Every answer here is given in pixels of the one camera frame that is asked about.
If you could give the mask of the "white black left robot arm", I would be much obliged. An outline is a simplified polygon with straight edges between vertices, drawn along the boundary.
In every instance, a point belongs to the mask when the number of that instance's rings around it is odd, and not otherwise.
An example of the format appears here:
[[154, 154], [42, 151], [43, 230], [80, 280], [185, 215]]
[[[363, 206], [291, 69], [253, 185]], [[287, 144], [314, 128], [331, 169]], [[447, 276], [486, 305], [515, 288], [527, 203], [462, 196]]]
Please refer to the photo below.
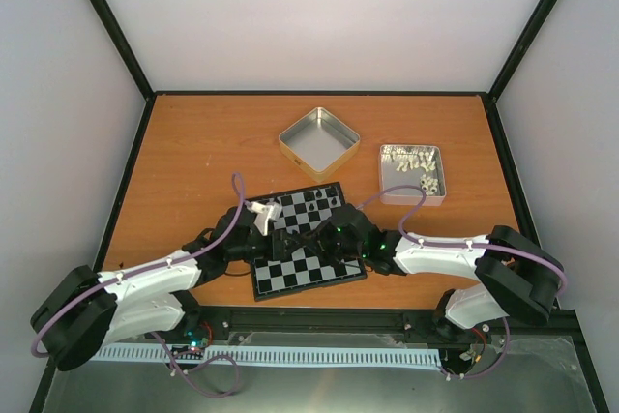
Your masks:
[[191, 289], [223, 276], [232, 261], [281, 256], [281, 215], [275, 202], [251, 202], [163, 258], [112, 272], [72, 269], [31, 318], [34, 355], [69, 371], [122, 339], [157, 331], [194, 336], [201, 314]]

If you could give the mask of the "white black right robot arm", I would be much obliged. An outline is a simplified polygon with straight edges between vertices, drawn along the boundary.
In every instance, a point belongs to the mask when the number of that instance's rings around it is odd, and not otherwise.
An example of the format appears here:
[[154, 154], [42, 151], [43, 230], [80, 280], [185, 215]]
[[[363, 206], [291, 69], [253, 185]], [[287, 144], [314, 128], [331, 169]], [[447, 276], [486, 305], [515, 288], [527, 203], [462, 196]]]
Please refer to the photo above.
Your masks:
[[438, 307], [441, 318], [460, 329], [511, 317], [531, 326], [549, 320], [565, 290], [563, 266], [508, 226], [467, 238], [429, 237], [381, 230], [351, 205], [338, 207], [310, 235], [319, 258], [333, 264], [358, 259], [387, 275], [439, 274], [473, 280], [450, 290]]

